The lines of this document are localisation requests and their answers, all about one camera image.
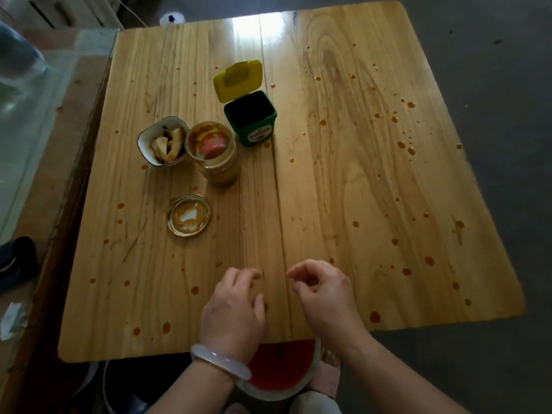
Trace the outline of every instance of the metal jar lid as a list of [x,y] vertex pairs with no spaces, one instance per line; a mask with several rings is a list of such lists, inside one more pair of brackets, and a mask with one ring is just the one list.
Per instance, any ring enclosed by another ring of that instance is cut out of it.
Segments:
[[211,207],[200,195],[191,193],[175,199],[167,211],[167,225],[179,237],[193,237],[207,227]]

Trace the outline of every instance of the container label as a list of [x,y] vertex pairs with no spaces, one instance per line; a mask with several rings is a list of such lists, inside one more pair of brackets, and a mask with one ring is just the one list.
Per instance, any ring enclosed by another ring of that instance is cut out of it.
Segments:
[[249,142],[258,142],[261,139],[265,139],[267,136],[269,136],[271,132],[272,132],[272,125],[268,124],[266,126],[260,127],[259,129],[255,129],[253,132],[247,135],[247,140]]

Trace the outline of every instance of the bracelet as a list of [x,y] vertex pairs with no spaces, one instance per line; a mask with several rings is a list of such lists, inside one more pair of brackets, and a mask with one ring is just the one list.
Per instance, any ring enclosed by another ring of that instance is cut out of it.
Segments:
[[234,375],[244,381],[251,379],[251,370],[245,364],[238,362],[234,359],[230,359],[221,354],[217,354],[203,344],[194,344],[191,347],[190,353],[198,359],[209,362],[218,368]]

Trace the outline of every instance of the sauce stain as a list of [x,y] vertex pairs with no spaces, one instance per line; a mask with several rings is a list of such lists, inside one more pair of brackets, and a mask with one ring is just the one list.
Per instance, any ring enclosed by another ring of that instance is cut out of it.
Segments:
[[372,311],[369,318],[372,324],[377,324],[382,320],[382,316],[379,315],[379,313],[377,313],[376,311]]

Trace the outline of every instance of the human hand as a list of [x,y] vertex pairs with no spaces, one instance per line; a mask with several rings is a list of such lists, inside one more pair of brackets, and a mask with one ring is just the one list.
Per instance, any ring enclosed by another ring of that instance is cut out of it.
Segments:
[[265,332],[265,297],[257,294],[248,303],[256,269],[229,268],[202,312],[201,343],[210,350],[247,365]]
[[308,326],[326,346],[342,356],[355,337],[366,334],[354,301],[353,286],[343,272],[322,260],[305,260],[291,267]]

